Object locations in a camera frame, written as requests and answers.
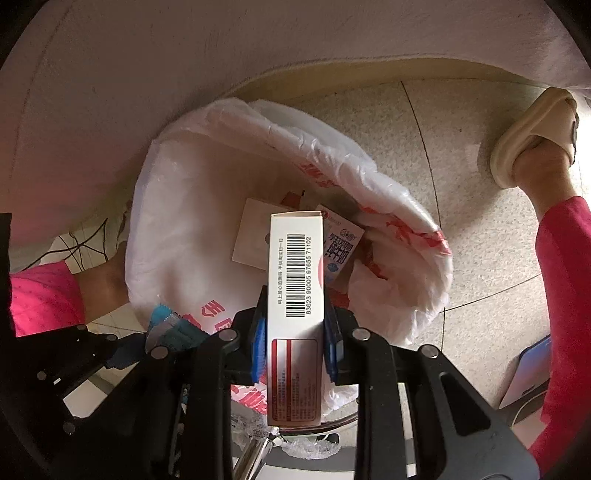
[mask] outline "pink pants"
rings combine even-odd
[[[591,212],[573,197],[542,218],[535,250],[550,315],[551,377],[542,420],[531,446],[542,473],[565,453],[591,412]]]
[[[11,275],[10,280],[17,336],[85,322],[80,287],[66,262],[39,265]]]

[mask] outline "black cable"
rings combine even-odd
[[[103,252],[101,252],[100,250],[97,250],[96,248],[92,248],[92,247],[90,247],[88,245],[81,245],[81,247],[87,248],[88,250],[92,250],[93,252],[96,252],[96,253],[101,254],[101,255],[103,254]]]
[[[106,252],[106,249],[105,249],[105,235],[106,235],[106,234],[105,234],[105,230],[106,230],[106,228],[107,228],[107,224],[106,224],[106,222],[105,222],[105,224],[104,224],[104,226],[103,226],[103,255],[104,255],[104,257],[105,257],[105,262],[106,262],[106,261],[109,259],[109,258],[107,257],[107,252]]]
[[[78,239],[75,237],[75,235],[72,232],[68,232],[68,235],[70,235],[74,241],[76,242],[76,248],[78,249],[78,255],[80,255],[80,263],[82,264],[82,267],[80,268],[81,270],[84,270],[84,261],[82,260],[82,251],[80,251],[80,243],[78,242]]]
[[[74,248],[74,249],[76,249],[76,248],[77,248],[77,249],[78,249],[78,251],[80,251],[80,247],[72,247],[72,248],[70,248],[70,247],[68,246],[68,244],[66,243],[66,241],[65,241],[65,240],[64,240],[64,239],[61,237],[61,235],[60,235],[58,238],[59,238],[59,239],[62,241],[62,243],[63,243],[65,246],[67,246],[67,247],[68,247],[68,250],[70,251],[70,253],[72,253],[72,248]],[[76,258],[76,256],[75,256],[75,255],[74,255],[74,260],[75,260],[75,262],[76,262],[76,265],[78,265],[78,268],[80,269],[80,271],[82,271],[82,267],[80,266],[80,263],[78,262],[78,259]]]
[[[100,229],[103,228],[106,224],[107,224],[107,220],[108,218],[106,218],[103,223],[100,224],[100,227],[98,227],[95,230],[95,233],[93,233],[90,237],[88,237],[86,240],[84,240],[80,246],[86,246],[86,243],[89,242],[94,236],[96,236],[97,233],[100,232]],[[45,257],[46,255],[49,254],[58,254],[60,252],[71,252],[71,250],[69,248],[62,248],[59,250],[50,250],[49,252],[45,252],[42,256],[40,256],[39,258],[35,259],[34,261],[32,261],[31,263],[29,263],[25,268],[23,268],[23,270],[26,270],[27,268],[31,268],[33,265],[35,265],[37,262],[39,262],[39,260],[41,260],[43,257]],[[67,260],[68,258],[70,258],[72,256],[72,253],[70,253],[70,255],[68,255],[64,260]]]

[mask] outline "white cardboard box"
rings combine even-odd
[[[316,209],[324,220],[324,282],[330,285],[347,264],[365,230],[324,205]]]
[[[267,302],[268,424],[320,424],[323,233],[320,212],[271,216]]]
[[[267,270],[269,261],[269,244],[267,235],[271,227],[273,213],[290,212],[293,208],[262,200],[246,199],[240,228],[234,244],[232,260]]]

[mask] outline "chrome metal rod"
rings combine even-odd
[[[276,435],[277,430],[277,428],[271,430],[270,435]],[[254,480],[265,465],[267,455],[274,446],[269,437],[251,438],[234,466],[234,480]]]

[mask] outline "white plastic bag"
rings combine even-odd
[[[340,445],[313,437],[296,437],[286,440],[281,445],[281,450],[295,458],[322,460],[339,453]]]
[[[258,100],[223,99],[187,113],[154,140],[131,214],[125,278],[140,322],[170,306],[208,333],[256,305],[267,274],[232,262],[249,197],[279,203],[313,190],[366,229],[348,298],[360,325],[407,345],[447,302],[452,256],[427,211],[378,172],[350,138],[310,115]],[[264,379],[233,399],[266,413]],[[338,405],[326,392],[328,405]]]

